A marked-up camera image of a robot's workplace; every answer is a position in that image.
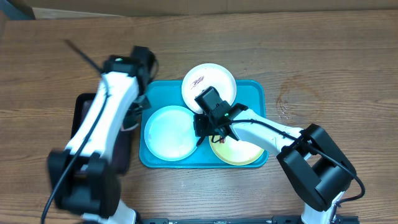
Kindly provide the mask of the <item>light blue plate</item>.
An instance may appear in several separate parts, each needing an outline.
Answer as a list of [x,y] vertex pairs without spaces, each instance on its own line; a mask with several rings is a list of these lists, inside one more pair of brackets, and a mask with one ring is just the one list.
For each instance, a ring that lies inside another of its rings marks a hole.
[[144,128],[144,141],[155,157],[180,161],[197,148],[194,113],[182,106],[165,106],[153,113]]

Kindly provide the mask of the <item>yellow green plate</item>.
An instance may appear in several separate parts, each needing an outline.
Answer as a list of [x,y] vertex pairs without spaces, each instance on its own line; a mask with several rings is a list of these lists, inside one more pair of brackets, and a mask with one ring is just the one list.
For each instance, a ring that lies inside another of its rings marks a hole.
[[237,141],[229,136],[225,138],[221,136],[209,137],[209,143],[219,159],[234,166],[248,165],[264,153],[262,148],[253,143]]

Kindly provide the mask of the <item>white plate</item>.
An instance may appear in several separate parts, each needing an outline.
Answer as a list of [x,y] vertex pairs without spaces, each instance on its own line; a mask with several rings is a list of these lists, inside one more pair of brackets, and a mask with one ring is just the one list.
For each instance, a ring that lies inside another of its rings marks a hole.
[[227,101],[230,105],[233,104],[237,86],[231,72],[215,63],[203,63],[192,68],[182,82],[183,100],[194,113],[202,113],[195,97],[209,86],[215,87],[222,100]]

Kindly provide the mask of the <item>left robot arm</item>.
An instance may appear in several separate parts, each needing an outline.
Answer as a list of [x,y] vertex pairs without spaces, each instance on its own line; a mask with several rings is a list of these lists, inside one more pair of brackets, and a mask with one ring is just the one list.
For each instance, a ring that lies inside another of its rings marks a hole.
[[54,203],[89,223],[135,223],[137,212],[121,200],[114,145],[119,132],[136,128],[137,115],[149,108],[146,90],[159,63],[149,48],[135,46],[130,56],[110,55],[99,66],[72,42],[68,45],[101,80],[75,135],[63,151],[52,150],[47,158],[52,193],[40,221]]

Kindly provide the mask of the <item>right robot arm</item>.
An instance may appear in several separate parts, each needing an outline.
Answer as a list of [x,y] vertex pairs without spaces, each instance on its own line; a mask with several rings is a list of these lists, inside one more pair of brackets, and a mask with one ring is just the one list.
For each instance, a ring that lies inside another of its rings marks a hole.
[[195,97],[196,136],[219,143],[230,137],[276,156],[296,194],[304,201],[302,223],[336,223],[337,208],[356,169],[330,135],[316,124],[292,128],[259,116],[246,105],[231,106],[210,86]]

